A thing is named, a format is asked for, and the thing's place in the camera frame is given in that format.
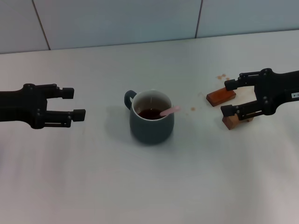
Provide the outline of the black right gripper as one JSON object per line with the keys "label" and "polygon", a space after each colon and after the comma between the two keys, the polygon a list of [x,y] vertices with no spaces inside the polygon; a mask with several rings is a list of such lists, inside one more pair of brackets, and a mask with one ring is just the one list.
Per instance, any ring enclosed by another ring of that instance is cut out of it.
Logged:
{"label": "black right gripper", "polygon": [[280,105],[299,99],[298,71],[278,74],[266,68],[257,72],[240,73],[236,80],[227,80],[224,85],[227,91],[255,86],[256,101],[241,105],[221,106],[224,117],[237,115],[239,120],[260,115],[273,115]]}

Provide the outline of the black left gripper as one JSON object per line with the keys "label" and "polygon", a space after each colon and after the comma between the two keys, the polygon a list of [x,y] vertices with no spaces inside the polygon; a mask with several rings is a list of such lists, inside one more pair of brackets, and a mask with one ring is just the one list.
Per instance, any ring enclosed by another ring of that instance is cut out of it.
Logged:
{"label": "black left gripper", "polygon": [[0,92],[1,122],[21,121],[33,129],[71,127],[72,122],[85,120],[85,109],[47,111],[47,99],[73,99],[73,88],[60,89],[57,84],[25,84],[17,91]]}

